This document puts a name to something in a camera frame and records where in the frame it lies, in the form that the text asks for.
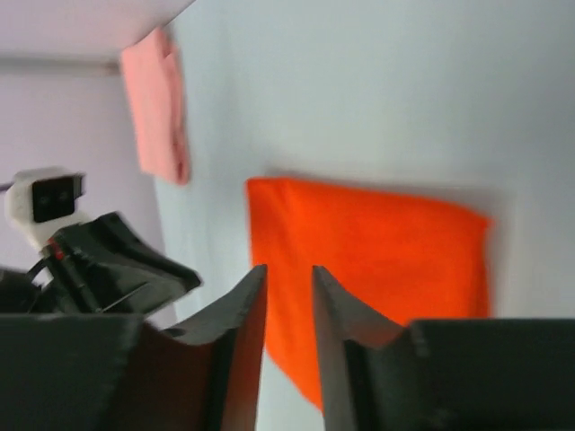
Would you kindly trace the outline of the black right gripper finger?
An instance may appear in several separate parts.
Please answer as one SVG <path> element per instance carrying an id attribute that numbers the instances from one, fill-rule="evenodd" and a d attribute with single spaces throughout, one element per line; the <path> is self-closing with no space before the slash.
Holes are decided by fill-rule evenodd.
<path id="1" fill-rule="evenodd" d="M 401 326 L 313 269 L 328 430 L 571 430 L 571 319 Z"/>

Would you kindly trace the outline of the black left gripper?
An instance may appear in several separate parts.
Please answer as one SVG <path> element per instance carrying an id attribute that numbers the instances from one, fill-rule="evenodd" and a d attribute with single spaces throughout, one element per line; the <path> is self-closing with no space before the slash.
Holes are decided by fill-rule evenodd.
<path id="1" fill-rule="evenodd" d="M 152 314 L 202 280 L 118 212 L 69 226 L 16 226 L 40 260 L 28 270 L 1 267 L 2 429 L 254 429 L 265 266 L 166 330 L 138 314 L 53 314 Z M 64 241 L 82 232 L 103 248 L 103 267 Z"/>

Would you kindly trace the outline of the orange polo t-shirt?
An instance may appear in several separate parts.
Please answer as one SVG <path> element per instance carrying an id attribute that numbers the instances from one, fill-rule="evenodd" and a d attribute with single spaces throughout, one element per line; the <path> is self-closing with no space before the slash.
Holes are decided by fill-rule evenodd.
<path id="1" fill-rule="evenodd" d="M 246 183 L 252 262 L 268 268 L 265 343 L 271 359 L 322 406 L 312 269 L 399 324 L 491 313 L 485 258 L 490 220 L 432 198 L 319 181 Z"/>

